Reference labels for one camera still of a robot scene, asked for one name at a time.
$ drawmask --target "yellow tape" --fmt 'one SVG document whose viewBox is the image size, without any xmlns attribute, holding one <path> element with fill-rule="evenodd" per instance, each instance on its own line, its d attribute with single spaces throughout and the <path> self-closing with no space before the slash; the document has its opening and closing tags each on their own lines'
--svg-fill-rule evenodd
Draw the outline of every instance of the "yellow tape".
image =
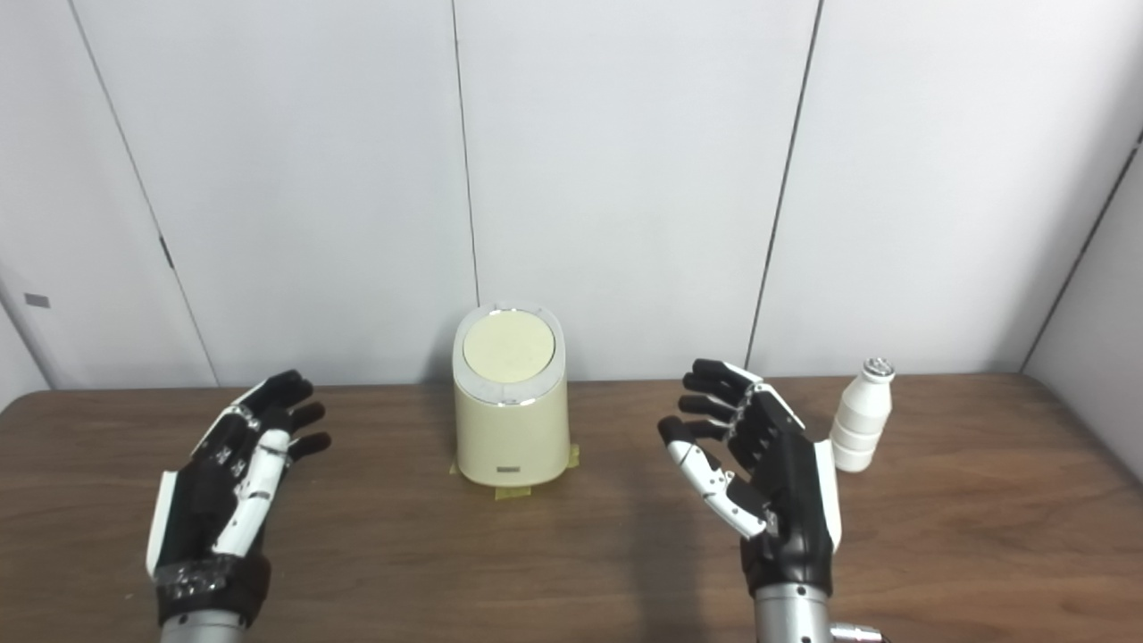
<svg viewBox="0 0 1143 643">
<path fill-rule="evenodd" d="M 507 500 L 509 498 L 523 498 L 531 496 L 530 487 L 496 488 L 496 500 Z"/>
</svg>

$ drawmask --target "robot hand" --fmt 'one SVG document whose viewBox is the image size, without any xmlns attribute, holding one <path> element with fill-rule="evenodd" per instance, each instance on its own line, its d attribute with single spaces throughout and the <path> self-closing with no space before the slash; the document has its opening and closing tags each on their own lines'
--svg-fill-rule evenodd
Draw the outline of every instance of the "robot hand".
<svg viewBox="0 0 1143 643">
<path fill-rule="evenodd" d="M 146 566 L 163 643 L 240 641 L 270 588 L 266 513 L 286 471 L 325 451 L 328 434 L 294 439 L 326 415 L 297 371 L 279 373 L 223 410 L 178 472 L 159 485 Z"/>
<path fill-rule="evenodd" d="M 825 643 L 833 636 L 825 603 L 841 537 L 831 447 L 809 442 L 805 425 L 761 378 L 710 360 L 692 369 L 682 386 L 705 395 L 681 397 L 679 410 L 708 419 L 664 418 L 658 431 L 703 500 L 742 536 L 758 641 Z M 725 471 L 698 439 L 726 443 L 750 480 Z"/>
</svg>

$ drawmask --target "wooden table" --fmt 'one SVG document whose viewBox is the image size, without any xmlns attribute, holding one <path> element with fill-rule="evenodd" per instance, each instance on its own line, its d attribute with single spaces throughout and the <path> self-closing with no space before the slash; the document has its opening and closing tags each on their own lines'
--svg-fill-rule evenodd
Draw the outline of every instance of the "wooden table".
<svg viewBox="0 0 1143 643">
<path fill-rule="evenodd" d="M 775 380 L 828 427 L 846 380 Z M 494 501 L 449 475 L 451 393 L 330 388 L 334 448 L 274 506 L 257 642 L 753 641 L 737 539 L 669 463 L 674 383 L 572 387 L 582 466 Z M 227 391 L 43 393 L 0 416 L 0 641 L 155 641 L 159 472 Z M 896 643 L 1143 641 L 1143 493 L 1018 376 L 900 378 L 840 475 L 833 617 Z"/>
</svg>

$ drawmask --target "white bottle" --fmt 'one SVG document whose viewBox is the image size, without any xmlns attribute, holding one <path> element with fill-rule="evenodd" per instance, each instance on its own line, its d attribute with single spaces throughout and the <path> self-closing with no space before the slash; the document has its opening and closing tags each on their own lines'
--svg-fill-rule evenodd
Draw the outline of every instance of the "white bottle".
<svg viewBox="0 0 1143 643">
<path fill-rule="evenodd" d="M 861 375 L 841 394 L 830 440 L 833 461 L 842 472 L 861 473 L 873 461 L 885 421 L 893 411 L 889 383 L 895 375 L 888 361 L 866 360 Z"/>
</svg>

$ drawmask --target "cream trash can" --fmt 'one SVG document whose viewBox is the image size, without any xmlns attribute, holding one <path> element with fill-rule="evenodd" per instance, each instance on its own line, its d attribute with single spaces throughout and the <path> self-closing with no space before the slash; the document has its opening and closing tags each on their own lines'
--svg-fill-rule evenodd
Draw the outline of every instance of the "cream trash can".
<svg viewBox="0 0 1143 643">
<path fill-rule="evenodd" d="M 453 344 L 456 466 L 470 481 L 531 487 L 568 466 L 563 333 L 555 315 L 522 302 L 482 305 Z"/>
</svg>

